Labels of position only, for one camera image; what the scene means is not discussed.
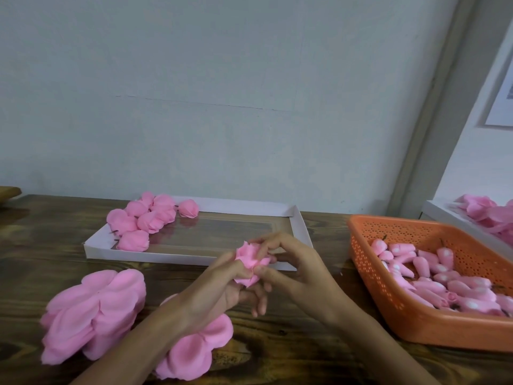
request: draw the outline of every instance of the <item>dark wood grain surface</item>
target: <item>dark wood grain surface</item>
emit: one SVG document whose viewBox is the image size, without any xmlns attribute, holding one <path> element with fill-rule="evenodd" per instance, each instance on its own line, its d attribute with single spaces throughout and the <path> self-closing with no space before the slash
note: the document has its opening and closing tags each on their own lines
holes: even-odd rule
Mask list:
<svg viewBox="0 0 513 385">
<path fill-rule="evenodd" d="M 202 272 L 197 266 L 87 260 L 82 243 L 104 224 L 108 211 L 125 204 L 29 195 L 0 205 L 0 384 L 66 384 L 91 364 L 80 353 L 59 366 L 40 364 L 43 331 L 38 321 L 46 303 L 82 276 L 107 268 L 140 270 L 147 285 L 141 321 Z M 303 217 L 314 247 L 344 291 L 383 323 L 348 259 L 348 216 Z M 253 319 L 243 306 L 228 315 L 233 339 L 215 351 L 210 371 L 192 383 L 374 383 L 345 343 L 279 293 L 272 294 L 266 316 Z M 443 384 L 513 384 L 511 354 L 399 343 Z M 174 382 L 152 375 L 147 380 Z"/>
</svg>

